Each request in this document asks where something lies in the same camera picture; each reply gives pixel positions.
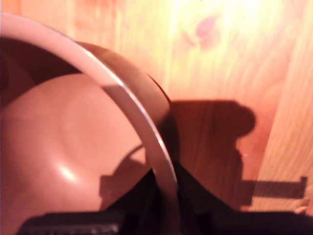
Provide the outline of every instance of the black plastic part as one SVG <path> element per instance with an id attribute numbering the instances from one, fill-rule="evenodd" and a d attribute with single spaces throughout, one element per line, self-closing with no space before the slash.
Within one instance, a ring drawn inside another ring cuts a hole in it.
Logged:
<path id="1" fill-rule="evenodd" d="M 292 212 L 236 212 L 180 164 L 174 168 L 183 235 L 313 235 L 312 217 Z M 22 225 L 18 235 L 158 235 L 160 227 L 160 195 L 149 171 L 105 211 L 34 217 Z"/>
<path id="2" fill-rule="evenodd" d="M 23 223 L 18 235 L 159 234 L 160 196 L 152 171 L 105 211 L 48 213 Z"/>

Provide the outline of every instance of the wooden surface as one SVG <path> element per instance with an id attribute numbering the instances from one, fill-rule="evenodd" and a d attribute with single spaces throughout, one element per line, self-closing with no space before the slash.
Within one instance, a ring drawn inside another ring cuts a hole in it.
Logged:
<path id="1" fill-rule="evenodd" d="M 151 75 L 173 100 L 182 165 L 233 208 L 313 215 L 312 1 L 2 0 L 1 10 Z"/>

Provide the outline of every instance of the black device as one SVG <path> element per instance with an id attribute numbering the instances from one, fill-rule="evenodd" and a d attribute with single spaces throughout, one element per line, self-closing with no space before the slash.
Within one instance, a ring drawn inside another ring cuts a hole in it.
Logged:
<path id="1" fill-rule="evenodd" d="M 176 163 L 183 235 L 313 235 L 313 218 L 292 212 L 238 212 L 204 189 Z M 193 201 L 202 206 L 197 213 Z M 18 235 L 158 235 L 161 199 L 149 171 L 105 211 L 48 213 L 23 223 Z"/>

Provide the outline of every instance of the wooden wall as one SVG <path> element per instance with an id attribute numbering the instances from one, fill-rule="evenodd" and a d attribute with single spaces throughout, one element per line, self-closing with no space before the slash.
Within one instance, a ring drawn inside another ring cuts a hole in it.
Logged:
<path id="1" fill-rule="evenodd" d="M 313 215 L 312 1 L 2 0 L 1 11 L 151 75 L 173 100 L 182 165 L 233 208 Z"/>

